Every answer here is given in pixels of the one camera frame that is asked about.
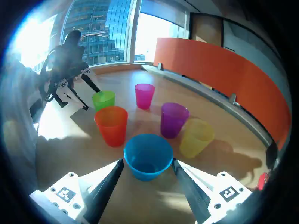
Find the sunlight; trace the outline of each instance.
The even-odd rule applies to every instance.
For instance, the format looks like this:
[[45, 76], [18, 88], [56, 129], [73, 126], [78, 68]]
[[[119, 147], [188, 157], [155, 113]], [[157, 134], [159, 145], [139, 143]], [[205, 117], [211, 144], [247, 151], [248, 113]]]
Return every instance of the sunlight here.
[[135, 55], [145, 55], [145, 61], [153, 62], [157, 38], [178, 37], [178, 26], [151, 15], [140, 13], [138, 18]]
[[43, 22], [29, 16], [16, 32], [11, 48], [21, 54], [25, 67], [34, 68], [46, 59], [56, 16]]
[[71, 106], [67, 105], [66, 107], [68, 108], [64, 108], [64, 113], [61, 113], [61, 108], [56, 101], [53, 100], [47, 103], [40, 118], [38, 135], [45, 137], [47, 140], [54, 138], [63, 139], [69, 136], [90, 138], [89, 134], [85, 133], [72, 121], [68, 113], [65, 113], [73, 111]]
[[165, 204], [168, 207], [180, 211], [184, 211], [186, 213], [192, 213], [192, 210], [189, 206], [188, 201], [186, 200], [186, 196], [180, 193], [173, 192], [157, 192], [161, 197]]

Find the orange partition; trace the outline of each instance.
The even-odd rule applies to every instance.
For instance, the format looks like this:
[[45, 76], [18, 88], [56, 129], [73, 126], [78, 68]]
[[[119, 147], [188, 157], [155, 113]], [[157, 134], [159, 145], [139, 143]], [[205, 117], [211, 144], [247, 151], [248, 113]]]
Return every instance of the orange partition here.
[[237, 102], [267, 129], [281, 149], [289, 131], [287, 103], [270, 77], [256, 65], [216, 45], [178, 38], [158, 38], [154, 65], [203, 82]]

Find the purple cup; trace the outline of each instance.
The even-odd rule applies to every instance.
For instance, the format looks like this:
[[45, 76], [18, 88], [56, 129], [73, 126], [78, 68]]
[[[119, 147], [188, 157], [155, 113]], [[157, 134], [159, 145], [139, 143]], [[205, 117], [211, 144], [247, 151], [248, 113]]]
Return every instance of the purple cup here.
[[177, 137], [189, 116], [190, 112], [186, 107], [178, 103], [164, 103], [161, 115], [161, 134], [167, 139]]

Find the red object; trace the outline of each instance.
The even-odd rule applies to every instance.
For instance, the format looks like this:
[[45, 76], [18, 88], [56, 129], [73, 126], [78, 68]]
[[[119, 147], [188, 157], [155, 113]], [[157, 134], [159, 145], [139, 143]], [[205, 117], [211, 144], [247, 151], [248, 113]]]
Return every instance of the red object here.
[[280, 150], [291, 125], [284, 96], [256, 65], [213, 44], [179, 38], [158, 38], [154, 65], [203, 82], [248, 110], [271, 134]]
[[264, 188], [265, 183], [268, 180], [268, 174], [267, 173], [263, 173], [260, 177], [259, 177], [259, 181], [258, 181], [258, 189], [262, 190]]
[[111, 147], [119, 147], [124, 143], [127, 120], [128, 112], [119, 106], [108, 106], [95, 114], [95, 123]]

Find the glass facade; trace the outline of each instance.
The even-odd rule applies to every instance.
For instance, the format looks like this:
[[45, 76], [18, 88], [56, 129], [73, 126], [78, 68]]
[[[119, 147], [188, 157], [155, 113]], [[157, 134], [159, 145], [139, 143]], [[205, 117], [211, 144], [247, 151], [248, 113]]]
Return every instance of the glass facade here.
[[75, 0], [63, 32], [81, 31], [83, 60], [89, 65], [124, 61], [131, 0]]

